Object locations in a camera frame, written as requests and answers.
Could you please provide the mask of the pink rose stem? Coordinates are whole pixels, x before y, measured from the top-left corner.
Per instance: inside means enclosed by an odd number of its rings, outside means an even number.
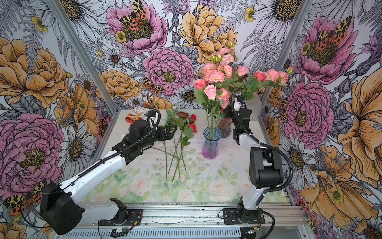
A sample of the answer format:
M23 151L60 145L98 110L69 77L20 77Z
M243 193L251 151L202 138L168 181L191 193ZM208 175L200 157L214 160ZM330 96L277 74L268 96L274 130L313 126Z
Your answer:
M209 126L213 127L215 113L218 108L218 102L216 101L217 88L215 85L211 84L205 87L204 93L206 95L206 111L209 121Z
M254 94L259 88L263 87L266 75L262 71L256 71L253 75L249 76L248 80L244 83L242 88L242 96L245 100L251 100L254 98Z
M247 81L247 76L249 74L249 69L245 66L238 66L234 68L233 71L233 87L234 93L241 91L244 83Z

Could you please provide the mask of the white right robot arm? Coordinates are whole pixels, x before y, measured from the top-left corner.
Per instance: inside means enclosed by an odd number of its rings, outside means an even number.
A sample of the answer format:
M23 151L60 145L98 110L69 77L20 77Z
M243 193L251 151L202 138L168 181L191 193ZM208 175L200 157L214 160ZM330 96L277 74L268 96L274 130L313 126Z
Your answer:
M232 119L233 140L249 152L248 174L251 185L239 200L236 209L223 209L226 225L262 224L260 204L269 189L277 188L284 181L281 156L253 136L249 128L252 111L245 105L243 96L232 95L225 113Z

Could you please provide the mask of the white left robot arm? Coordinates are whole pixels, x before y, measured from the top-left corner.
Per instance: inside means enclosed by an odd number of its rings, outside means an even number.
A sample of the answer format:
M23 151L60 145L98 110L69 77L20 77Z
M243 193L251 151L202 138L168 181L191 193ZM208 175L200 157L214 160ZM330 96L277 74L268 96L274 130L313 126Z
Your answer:
M64 235L79 224L106 221L121 225L128 210L120 200L85 204L85 196L99 183L141 156L155 142L173 139L177 126L151 125L139 119L129 127L129 133L111 151L92 166L60 184L50 183L43 189L40 215L58 234Z

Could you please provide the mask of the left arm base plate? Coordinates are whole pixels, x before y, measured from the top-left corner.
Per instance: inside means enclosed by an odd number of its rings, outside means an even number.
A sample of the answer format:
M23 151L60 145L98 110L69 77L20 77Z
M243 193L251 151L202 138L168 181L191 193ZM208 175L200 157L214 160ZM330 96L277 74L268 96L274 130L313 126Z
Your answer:
M128 209L125 204L116 198L111 198L118 206L116 215L110 220L100 220L99 226L139 226L142 220L142 209Z

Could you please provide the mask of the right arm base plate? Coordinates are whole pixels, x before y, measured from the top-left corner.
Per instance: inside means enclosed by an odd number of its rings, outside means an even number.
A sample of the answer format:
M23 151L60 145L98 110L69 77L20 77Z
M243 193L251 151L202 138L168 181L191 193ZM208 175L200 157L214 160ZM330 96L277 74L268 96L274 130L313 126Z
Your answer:
M239 203L236 208L224 208L223 220L225 225L262 225L264 215L260 210L247 210Z

